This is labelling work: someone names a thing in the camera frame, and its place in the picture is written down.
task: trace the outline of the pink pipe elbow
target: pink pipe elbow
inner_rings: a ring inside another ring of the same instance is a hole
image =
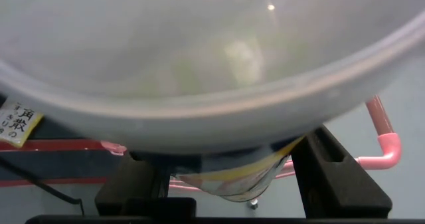
[[[388,169],[394,167],[401,158],[401,140],[398,134],[381,134],[378,137],[383,156],[381,157],[359,157],[357,161],[365,169]]]

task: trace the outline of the red bar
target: red bar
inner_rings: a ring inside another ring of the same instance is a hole
[[[72,151],[72,150],[105,150],[95,140],[28,140],[22,148],[15,148],[7,142],[0,142],[0,152],[16,151]]]

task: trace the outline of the black cable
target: black cable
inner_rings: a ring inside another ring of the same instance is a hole
[[[0,166],[5,168],[6,170],[22,177],[23,179],[29,181],[30,183],[36,185],[37,187],[45,190],[47,193],[69,203],[69,204],[73,204],[73,205],[79,205],[80,209],[81,209],[81,215],[85,215],[84,213],[84,206],[82,204],[82,199],[78,198],[72,198],[66,194],[61,193],[60,191],[56,190],[55,188],[43,183],[40,181],[40,178],[38,178],[35,174],[18,168],[17,166],[11,164],[10,162],[8,162],[7,160],[3,159],[2,157],[0,157]]]

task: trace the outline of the yellow tape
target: yellow tape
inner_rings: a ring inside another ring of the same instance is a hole
[[[184,177],[193,178],[193,179],[201,179],[205,181],[230,181],[234,180],[240,177],[245,177],[247,175],[251,175],[253,173],[257,173],[259,171],[262,171],[279,160],[281,160],[283,157],[287,156],[291,150],[303,139],[304,137],[300,137],[296,140],[294,140],[292,143],[286,145],[281,150],[273,153],[272,155],[255,162],[253,164],[248,164],[242,167],[238,168],[232,168],[228,170],[222,170],[222,171],[213,171],[209,173],[198,173],[198,174],[189,174],[189,175],[182,175]]]

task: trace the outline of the label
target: label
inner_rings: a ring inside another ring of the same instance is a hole
[[[22,148],[42,114],[7,99],[0,108],[0,141]]]

